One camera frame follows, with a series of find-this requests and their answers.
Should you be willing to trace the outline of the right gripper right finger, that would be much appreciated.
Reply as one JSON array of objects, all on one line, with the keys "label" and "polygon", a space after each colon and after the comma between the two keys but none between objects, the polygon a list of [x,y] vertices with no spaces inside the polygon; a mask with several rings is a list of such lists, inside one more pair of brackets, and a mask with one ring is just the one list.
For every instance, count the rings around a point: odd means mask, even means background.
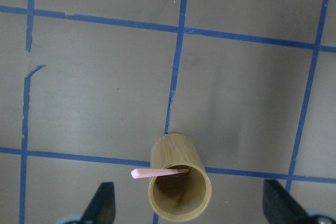
[{"label": "right gripper right finger", "polygon": [[270,224],[315,223],[297,201],[274,179],[263,184],[263,214]]}]

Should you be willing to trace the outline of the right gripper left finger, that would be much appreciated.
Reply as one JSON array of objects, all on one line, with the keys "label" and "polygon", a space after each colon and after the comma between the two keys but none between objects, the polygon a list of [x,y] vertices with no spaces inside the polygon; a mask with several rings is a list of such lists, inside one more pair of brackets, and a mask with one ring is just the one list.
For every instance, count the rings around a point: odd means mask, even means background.
[{"label": "right gripper left finger", "polygon": [[79,223],[114,223],[115,203],[114,183],[101,183]]}]

